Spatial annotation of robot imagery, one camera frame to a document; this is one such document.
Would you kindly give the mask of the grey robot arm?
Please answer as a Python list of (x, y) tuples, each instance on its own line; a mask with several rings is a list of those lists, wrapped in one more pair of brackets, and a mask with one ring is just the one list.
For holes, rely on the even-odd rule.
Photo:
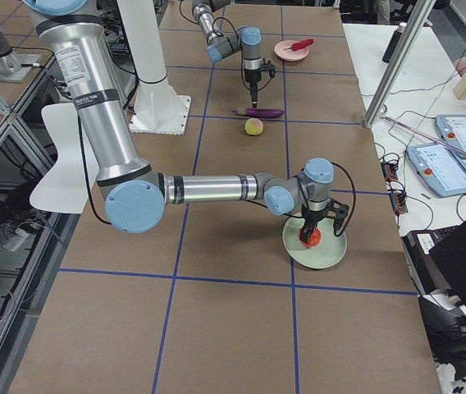
[[(268, 173), (233, 176), (168, 176), (155, 172), (135, 147), (124, 96), (103, 36), (93, 1), (29, 1), (27, 7), (39, 37), (55, 54), (78, 117), (79, 137), (88, 141), (98, 162), (96, 182), (105, 200), (109, 223), (128, 233), (155, 227), (167, 204), (263, 200), (276, 215), (301, 212), (302, 242), (309, 242), (318, 223), (330, 218), (341, 234), (347, 210), (329, 193), (333, 166), (323, 158), (309, 160), (284, 180)], [(150, 2), (118, 6), (138, 72), (138, 112), (142, 131), (180, 134), (190, 98), (169, 85), (158, 23)]]
[(262, 35), (257, 27), (233, 27), (232, 34), (223, 33), (213, 15), (215, 11), (229, 5), (231, 1), (193, 1), (192, 16), (207, 42), (207, 54), (213, 64), (241, 52), (244, 80), (248, 84), (251, 107), (258, 106), (258, 83), (262, 80), (263, 58), (261, 55)]

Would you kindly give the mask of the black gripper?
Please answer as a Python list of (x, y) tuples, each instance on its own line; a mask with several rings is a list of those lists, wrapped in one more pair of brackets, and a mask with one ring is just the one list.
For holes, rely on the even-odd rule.
[(258, 107), (258, 83), (262, 79), (262, 72), (259, 69), (244, 69), (244, 79), (249, 84), (251, 108)]
[(329, 207), (321, 210), (314, 210), (303, 205), (301, 207), (301, 215), (304, 219), (304, 227), (300, 228), (299, 240), (301, 242), (309, 242), (309, 229), (316, 228), (321, 220), (328, 217), (330, 211), (331, 209)]

